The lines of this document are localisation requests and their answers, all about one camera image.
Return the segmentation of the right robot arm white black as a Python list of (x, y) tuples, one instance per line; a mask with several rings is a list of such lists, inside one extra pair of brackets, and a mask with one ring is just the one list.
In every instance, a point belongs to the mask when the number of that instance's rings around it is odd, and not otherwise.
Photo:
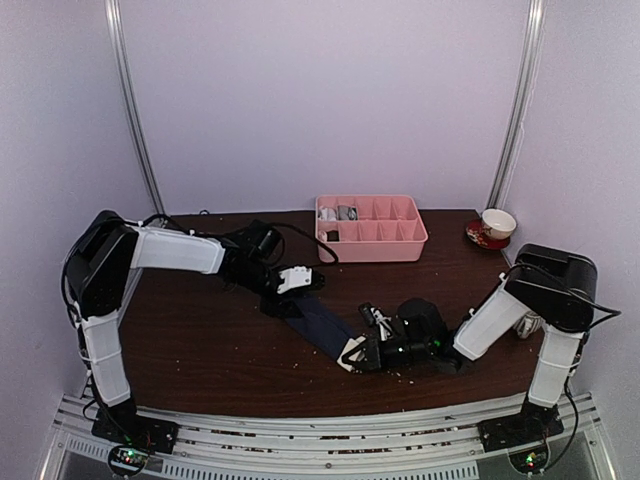
[(558, 401), (593, 321), (597, 278), (595, 263), (585, 256), (526, 244), (456, 329), (448, 329), (436, 305), (422, 298), (398, 307), (400, 331), (374, 313), (372, 305), (363, 304), (363, 316), (370, 324), (380, 324), (388, 336), (355, 340), (339, 359), (361, 372), (426, 362), (441, 372), (457, 373), (533, 313), (543, 323), (544, 339), (522, 407), (516, 414), (480, 422), (478, 431), (485, 451), (543, 442), (564, 430)]

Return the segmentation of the red patterned saucer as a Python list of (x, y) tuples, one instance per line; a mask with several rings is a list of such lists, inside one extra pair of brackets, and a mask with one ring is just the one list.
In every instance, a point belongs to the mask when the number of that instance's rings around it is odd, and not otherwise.
[(510, 237), (504, 239), (490, 237), (486, 233), (484, 224), (480, 218), (470, 221), (465, 228), (465, 233), (472, 243), (487, 250), (502, 250), (511, 243)]

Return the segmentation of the aluminium corner post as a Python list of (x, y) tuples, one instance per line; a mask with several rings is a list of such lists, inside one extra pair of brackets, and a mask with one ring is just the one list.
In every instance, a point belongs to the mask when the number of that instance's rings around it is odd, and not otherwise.
[(155, 213), (165, 214), (159, 184), (151, 163), (143, 125), (136, 101), (133, 78), (129, 65), (121, 5), (117, 0), (104, 2), (107, 27), (115, 57), (116, 69), (123, 97), (125, 116), (143, 183)]
[(536, 81), (546, 4), (547, 2), (543, 0), (529, 2), (519, 73), (505, 138), (486, 204), (487, 208), (502, 208), (505, 205), (515, 171), (521, 142), (524, 139), (526, 112)]

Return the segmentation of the white rolled item in box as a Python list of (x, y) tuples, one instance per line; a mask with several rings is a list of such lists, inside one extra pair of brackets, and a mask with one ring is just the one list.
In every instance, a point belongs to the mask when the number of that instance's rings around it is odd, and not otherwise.
[(333, 207), (320, 206), (318, 208), (318, 219), (324, 222), (335, 222), (338, 220), (338, 214)]

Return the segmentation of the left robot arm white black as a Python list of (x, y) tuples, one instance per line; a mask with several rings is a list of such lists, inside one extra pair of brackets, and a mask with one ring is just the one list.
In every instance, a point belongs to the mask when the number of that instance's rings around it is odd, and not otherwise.
[(98, 406), (93, 436), (126, 449), (170, 454), (177, 424), (139, 414), (125, 371), (119, 327), (131, 274), (166, 270), (218, 276), (274, 303), (323, 287), (324, 277), (309, 266), (269, 263), (282, 241), (273, 224), (254, 220), (211, 234), (172, 219), (159, 227), (159, 218), (133, 222), (112, 210), (100, 212), (67, 254), (61, 290)]

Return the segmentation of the black item in box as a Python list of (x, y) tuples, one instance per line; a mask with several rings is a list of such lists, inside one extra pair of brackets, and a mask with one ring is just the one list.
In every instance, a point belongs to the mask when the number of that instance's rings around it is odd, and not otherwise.
[(327, 242), (339, 242), (340, 241), (340, 232), (337, 229), (327, 230), (325, 232), (325, 240)]

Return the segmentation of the left aluminium corner post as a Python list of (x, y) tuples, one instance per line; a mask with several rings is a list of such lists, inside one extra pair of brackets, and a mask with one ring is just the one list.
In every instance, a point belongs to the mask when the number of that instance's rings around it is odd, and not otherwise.
[(123, 97), (125, 116), (143, 183), (155, 213), (165, 214), (159, 184), (151, 163), (143, 125), (136, 101), (133, 78), (129, 65), (121, 5), (117, 0), (104, 2), (107, 27), (115, 57), (116, 69)]

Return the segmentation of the grey boxer briefs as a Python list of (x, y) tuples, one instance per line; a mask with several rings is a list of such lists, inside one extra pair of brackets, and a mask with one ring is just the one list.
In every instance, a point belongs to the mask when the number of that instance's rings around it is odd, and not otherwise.
[(338, 221), (357, 221), (358, 209), (354, 205), (337, 205), (336, 218)]

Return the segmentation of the pink divided organizer box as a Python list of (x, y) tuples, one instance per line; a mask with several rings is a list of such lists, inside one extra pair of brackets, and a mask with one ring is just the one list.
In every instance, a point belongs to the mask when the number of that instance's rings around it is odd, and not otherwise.
[[(318, 208), (354, 205), (357, 221), (324, 222)], [(327, 242), (325, 232), (337, 229), (339, 242)], [(315, 200), (318, 256), (325, 263), (414, 262), (429, 238), (420, 212), (407, 195), (321, 195)]]

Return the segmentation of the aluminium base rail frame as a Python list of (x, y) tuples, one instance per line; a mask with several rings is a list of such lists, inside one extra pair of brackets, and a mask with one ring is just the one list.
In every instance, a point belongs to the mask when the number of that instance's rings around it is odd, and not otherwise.
[[(91, 435), (91, 394), (64, 395), (34, 479), (117, 479), (111, 443)], [(487, 452), (479, 422), (516, 413), (523, 394), (431, 410), (378, 415), (260, 419), (140, 408), (179, 426), (172, 454), (152, 456), (133, 479), (622, 479), (590, 394), (576, 394), (579, 426), (544, 475), (512, 465), (516, 452)]]

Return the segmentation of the round controller board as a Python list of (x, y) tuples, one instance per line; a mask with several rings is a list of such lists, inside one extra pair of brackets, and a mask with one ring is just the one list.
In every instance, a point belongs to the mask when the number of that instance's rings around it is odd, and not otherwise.
[(147, 465), (149, 454), (129, 445), (116, 445), (107, 455), (107, 465), (113, 473), (120, 476), (139, 474)]
[(518, 473), (536, 474), (547, 467), (550, 461), (550, 451), (543, 446), (514, 451), (509, 454), (509, 461)]

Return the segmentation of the navy and cream underwear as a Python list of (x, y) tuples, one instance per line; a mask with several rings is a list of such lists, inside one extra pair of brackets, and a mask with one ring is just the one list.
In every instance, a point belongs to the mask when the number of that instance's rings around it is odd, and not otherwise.
[(336, 363), (349, 339), (365, 337), (364, 335), (357, 336), (341, 317), (329, 310), (315, 296), (296, 297), (294, 302), (299, 307), (302, 316), (285, 318), (285, 322)]

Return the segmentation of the right aluminium corner post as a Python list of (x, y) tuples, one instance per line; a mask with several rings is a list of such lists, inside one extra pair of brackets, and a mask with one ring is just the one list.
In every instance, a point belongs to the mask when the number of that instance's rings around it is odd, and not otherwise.
[(505, 138), (486, 204), (487, 208), (502, 208), (505, 205), (515, 171), (521, 142), (524, 139), (526, 112), (536, 81), (546, 4), (547, 2), (543, 0), (529, 2), (519, 73)]

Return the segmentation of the white ceramic bowl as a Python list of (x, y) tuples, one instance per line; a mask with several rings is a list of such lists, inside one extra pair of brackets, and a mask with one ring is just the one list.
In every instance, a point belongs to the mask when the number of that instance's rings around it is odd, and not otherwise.
[(500, 209), (486, 209), (481, 214), (483, 233), (493, 240), (508, 239), (517, 228), (517, 221), (508, 212)]

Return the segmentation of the right round controller board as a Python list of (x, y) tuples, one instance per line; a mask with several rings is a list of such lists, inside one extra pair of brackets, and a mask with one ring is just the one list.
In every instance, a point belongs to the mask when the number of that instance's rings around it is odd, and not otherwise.
[(514, 451), (509, 454), (509, 461), (518, 473), (536, 474), (547, 467), (550, 461), (550, 451), (543, 446)]

